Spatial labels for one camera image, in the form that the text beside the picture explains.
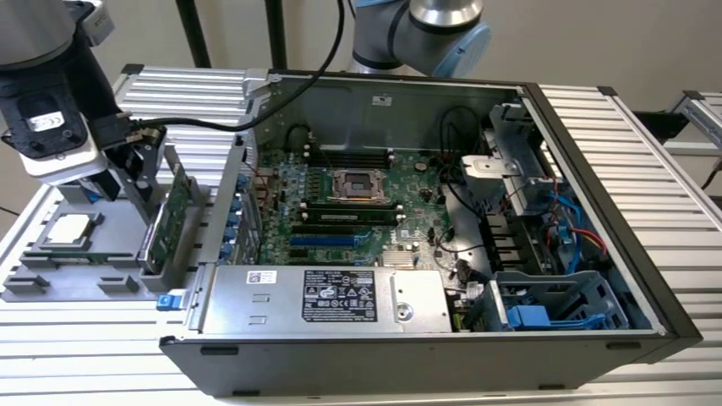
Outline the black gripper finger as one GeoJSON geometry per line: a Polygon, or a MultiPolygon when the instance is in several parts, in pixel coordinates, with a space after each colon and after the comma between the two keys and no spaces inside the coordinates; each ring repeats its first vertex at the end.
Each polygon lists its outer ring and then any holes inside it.
{"type": "Polygon", "coordinates": [[[131,178],[146,202],[156,199],[159,189],[156,173],[163,161],[166,127],[144,128],[134,132],[131,178]]]}
{"type": "Polygon", "coordinates": [[[123,195],[131,199],[135,184],[135,152],[130,145],[120,145],[106,150],[116,178],[120,180],[123,195]]]}

